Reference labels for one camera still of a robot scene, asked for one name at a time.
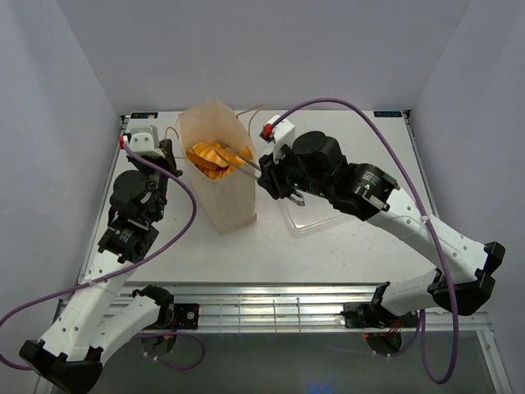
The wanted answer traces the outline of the orange twisted ring bread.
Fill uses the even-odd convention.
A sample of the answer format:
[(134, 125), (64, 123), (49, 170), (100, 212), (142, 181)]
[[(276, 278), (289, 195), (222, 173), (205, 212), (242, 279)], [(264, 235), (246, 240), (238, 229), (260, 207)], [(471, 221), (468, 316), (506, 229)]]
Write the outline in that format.
[(249, 149), (234, 149), (229, 145), (222, 145), (223, 153), (221, 154), (229, 162), (234, 163), (236, 167), (241, 167), (246, 164), (247, 160), (252, 159), (251, 152)]

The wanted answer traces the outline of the white paper bag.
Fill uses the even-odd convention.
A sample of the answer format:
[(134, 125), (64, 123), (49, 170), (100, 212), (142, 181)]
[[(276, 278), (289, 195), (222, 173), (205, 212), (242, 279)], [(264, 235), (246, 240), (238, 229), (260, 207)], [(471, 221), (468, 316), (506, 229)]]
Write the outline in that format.
[(225, 235), (257, 220), (255, 148), (235, 112), (221, 101), (177, 116), (176, 136), (190, 181), (215, 229)]

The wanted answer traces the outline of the small croissant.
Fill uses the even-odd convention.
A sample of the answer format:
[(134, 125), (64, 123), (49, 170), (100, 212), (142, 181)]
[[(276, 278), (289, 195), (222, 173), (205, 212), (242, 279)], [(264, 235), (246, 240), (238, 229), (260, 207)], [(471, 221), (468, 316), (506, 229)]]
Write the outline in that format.
[(209, 143), (209, 142), (201, 142), (198, 144), (195, 144), (192, 147), (193, 152), (200, 157), (201, 159), (205, 160), (206, 162), (213, 163), (217, 165), (218, 167), (228, 167), (229, 163), (226, 162), (219, 153), (224, 153), (223, 147), (217, 143)]

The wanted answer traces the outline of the ridged orange roll bread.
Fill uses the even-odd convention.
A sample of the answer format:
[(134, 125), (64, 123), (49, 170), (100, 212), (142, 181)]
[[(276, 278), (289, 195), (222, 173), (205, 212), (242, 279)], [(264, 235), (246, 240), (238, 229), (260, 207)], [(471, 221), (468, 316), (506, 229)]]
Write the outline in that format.
[(218, 167), (213, 163), (206, 162), (198, 157), (191, 149), (186, 151), (186, 157), (201, 171), (202, 174), (211, 180), (221, 179), (235, 170), (230, 165), (228, 167)]

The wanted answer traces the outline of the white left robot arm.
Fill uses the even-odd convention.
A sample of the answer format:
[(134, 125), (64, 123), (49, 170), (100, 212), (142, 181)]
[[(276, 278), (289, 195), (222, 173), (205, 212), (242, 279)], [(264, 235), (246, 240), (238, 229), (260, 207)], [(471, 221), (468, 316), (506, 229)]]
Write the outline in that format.
[(149, 252), (158, 236), (153, 224), (162, 220), (167, 205), (168, 177), (182, 174), (172, 159), (130, 162), (134, 169), (113, 182), (107, 229), (84, 276), (84, 288), (37, 341), (26, 341), (20, 350), (33, 370), (67, 393), (89, 392), (104, 363), (138, 331), (173, 324), (172, 295), (153, 285), (135, 291), (123, 312), (102, 321), (129, 277), (107, 275), (133, 267)]

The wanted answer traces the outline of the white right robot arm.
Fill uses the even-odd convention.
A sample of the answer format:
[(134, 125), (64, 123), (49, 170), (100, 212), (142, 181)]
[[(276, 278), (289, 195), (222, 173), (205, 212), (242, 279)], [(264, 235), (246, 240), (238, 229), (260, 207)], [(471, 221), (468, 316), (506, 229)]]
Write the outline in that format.
[(303, 192), (326, 199), (334, 209), (395, 236), (434, 265), (420, 277), (381, 284), (370, 303), (353, 312), (363, 325), (389, 326), (415, 309), (437, 306), (469, 316), (491, 298), (492, 274), (505, 254), (500, 243), (473, 241), (421, 213), (395, 178), (372, 164), (348, 162), (338, 141), (320, 131), (307, 132), (281, 150), (278, 158), (265, 154), (258, 160), (258, 184), (273, 199)]

